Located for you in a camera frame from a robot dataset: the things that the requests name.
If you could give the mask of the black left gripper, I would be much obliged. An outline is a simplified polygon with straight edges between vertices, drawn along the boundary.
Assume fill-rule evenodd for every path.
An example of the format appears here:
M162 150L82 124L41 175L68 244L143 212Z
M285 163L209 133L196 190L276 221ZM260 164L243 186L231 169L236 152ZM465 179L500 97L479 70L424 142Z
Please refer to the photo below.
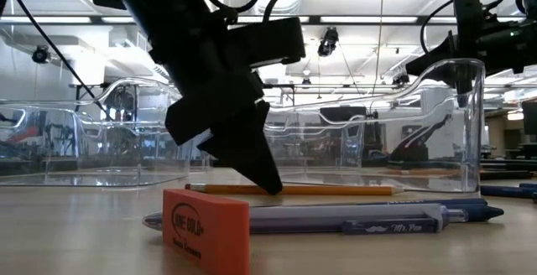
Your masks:
M260 89L227 29L235 10L213 12L205 0L121 1L147 34L151 58L170 73L181 94L164 121L174 141L184 144L227 118L210 128L198 148L267 193L281 192L263 131L269 104L256 102Z

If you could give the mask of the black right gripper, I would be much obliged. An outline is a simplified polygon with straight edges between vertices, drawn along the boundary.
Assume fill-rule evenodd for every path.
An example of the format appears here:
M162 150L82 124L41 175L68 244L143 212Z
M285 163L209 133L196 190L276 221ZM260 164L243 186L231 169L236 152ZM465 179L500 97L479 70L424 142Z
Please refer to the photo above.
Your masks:
M527 66L536 64L536 17L521 21L500 21L492 10L503 0L483 4L480 0L454 0L457 33L448 35L435 49L410 61L408 75L420 76L432 65L459 57L477 59L485 64L487 74L502 70L520 74ZM453 78L453 66L442 65L427 78ZM467 106L471 91L471 76L459 72L456 78L457 102Z

